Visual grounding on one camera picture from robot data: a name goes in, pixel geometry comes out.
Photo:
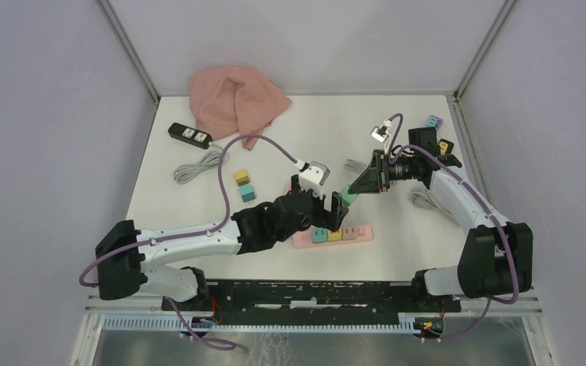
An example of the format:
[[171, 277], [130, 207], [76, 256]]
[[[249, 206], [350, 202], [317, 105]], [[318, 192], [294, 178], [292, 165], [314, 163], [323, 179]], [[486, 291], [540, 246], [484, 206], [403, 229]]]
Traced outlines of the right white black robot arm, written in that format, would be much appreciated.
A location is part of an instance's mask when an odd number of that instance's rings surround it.
[[530, 227], [512, 222], [491, 206], [468, 180], [461, 162], [440, 152], [436, 128], [410, 129], [408, 142], [394, 156], [374, 151], [349, 193], [379, 194], [393, 181], [419, 181], [466, 234], [457, 265], [417, 273], [419, 285], [410, 291], [412, 305], [429, 311], [446, 295], [515, 302], [532, 285]]

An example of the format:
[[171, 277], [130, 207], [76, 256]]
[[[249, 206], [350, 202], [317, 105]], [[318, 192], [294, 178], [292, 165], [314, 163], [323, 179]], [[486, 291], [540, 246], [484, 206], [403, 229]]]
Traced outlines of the pink power strip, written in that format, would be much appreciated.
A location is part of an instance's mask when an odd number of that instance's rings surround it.
[[363, 225], [344, 227], [337, 232], [311, 227], [309, 230], [294, 234], [288, 242], [296, 249], [314, 249], [324, 246], [371, 242], [373, 239], [372, 227]]

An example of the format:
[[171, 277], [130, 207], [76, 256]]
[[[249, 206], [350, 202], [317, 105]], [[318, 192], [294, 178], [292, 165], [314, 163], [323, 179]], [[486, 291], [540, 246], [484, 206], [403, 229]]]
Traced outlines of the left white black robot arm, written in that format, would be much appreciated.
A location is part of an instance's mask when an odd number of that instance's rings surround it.
[[270, 250], [311, 226], [337, 231], [348, 212], [340, 193], [332, 193], [327, 210], [324, 199], [302, 189], [294, 175], [286, 194], [240, 210], [211, 228], [162, 232], [140, 230], [132, 220], [120, 221], [95, 247], [99, 297], [120, 300], [144, 292], [200, 310], [210, 298], [203, 271], [192, 266], [177, 269], [173, 263]]

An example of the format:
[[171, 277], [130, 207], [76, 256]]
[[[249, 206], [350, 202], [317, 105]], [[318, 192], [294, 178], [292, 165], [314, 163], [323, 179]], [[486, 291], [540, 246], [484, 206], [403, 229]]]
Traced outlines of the teal plug adapter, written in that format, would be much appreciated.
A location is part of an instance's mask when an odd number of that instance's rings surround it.
[[239, 186], [239, 192], [243, 203], [249, 203], [256, 199], [256, 192], [251, 184]]

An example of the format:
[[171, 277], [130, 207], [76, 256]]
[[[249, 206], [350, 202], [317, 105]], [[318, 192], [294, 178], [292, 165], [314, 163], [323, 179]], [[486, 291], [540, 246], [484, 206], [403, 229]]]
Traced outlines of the yellow plug adapter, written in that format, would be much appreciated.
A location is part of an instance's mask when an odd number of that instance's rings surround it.
[[247, 170], [241, 169], [233, 173], [233, 179], [239, 187], [250, 183], [250, 176]]

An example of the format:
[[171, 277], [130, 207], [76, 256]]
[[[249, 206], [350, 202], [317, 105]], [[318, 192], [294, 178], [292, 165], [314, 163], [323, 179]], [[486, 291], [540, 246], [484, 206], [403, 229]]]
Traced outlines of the green plug adapter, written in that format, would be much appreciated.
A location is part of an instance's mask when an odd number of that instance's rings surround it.
[[353, 194], [353, 193], [350, 193], [349, 190], [350, 190], [350, 186], [346, 185], [342, 189], [342, 191], [340, 192], [342, 205], [344, 207], [351, 206], [354, 203], [354, 201], [359, 197], [358, 193]]

